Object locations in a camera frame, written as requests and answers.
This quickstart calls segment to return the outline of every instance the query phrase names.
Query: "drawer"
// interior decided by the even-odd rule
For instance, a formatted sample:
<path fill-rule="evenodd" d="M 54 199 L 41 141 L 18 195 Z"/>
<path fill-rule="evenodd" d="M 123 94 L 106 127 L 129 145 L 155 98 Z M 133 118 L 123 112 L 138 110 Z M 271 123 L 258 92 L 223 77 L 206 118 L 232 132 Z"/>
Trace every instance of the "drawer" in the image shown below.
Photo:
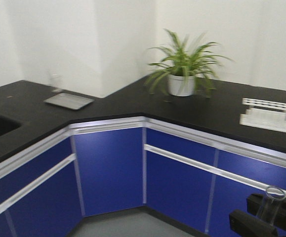
<path fill-rule="evenodd" d="M 67 138 L 0 179 L 0 204 L 72 153 Z"/>
<path fill-rule="evenodd" d="M 218 168 L 286 190 L 286 168 L 220 151 Z"/>
<path fill-rule="evenodd" d="M 147 129 L 147 144 L 209 165 L 214 163 L 214 147 L 163 132 Z"/>

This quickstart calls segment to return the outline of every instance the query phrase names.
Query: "clear glass cup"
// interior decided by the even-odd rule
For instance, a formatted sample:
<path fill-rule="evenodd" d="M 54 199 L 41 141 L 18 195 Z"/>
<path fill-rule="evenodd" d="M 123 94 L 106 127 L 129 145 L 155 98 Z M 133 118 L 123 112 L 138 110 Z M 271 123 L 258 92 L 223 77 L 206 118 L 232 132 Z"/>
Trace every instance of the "clear glass cup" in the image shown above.
<path fill-rule="evenodd" d="M 51 74 L 50 75 L 50 86 L 52 92 L 61 92 L 63 89 L 61 88 L 62 84 L 62 77 L 57 74 Z"/>
<path fill-rule="evenodd" d="M 257 212 L 257 218 L 273 226 L 278 210 L 285 198 L 286 195 L 282 189 L 276 186 L 268 186 Z"/>

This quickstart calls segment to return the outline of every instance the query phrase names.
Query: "black countertop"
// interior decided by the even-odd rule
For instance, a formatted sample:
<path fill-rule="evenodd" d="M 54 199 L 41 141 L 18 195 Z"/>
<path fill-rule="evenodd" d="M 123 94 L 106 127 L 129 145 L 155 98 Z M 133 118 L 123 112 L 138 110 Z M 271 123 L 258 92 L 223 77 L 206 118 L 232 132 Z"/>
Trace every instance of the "black countertop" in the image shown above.
<path fill-rule="evenodd" d="M 239 125 L 242 98 L 286 103 L 286 91 L 217 81 L 211 98 L 151 95 L 144 79 L 78 111 L 44 103 L 50 88 L 28 81 L 0 87 L 0 115 L 21 127 L 0 136 L 0 162 L 75 122 L 146 116 L 286 153 L 286 133 Z"/>

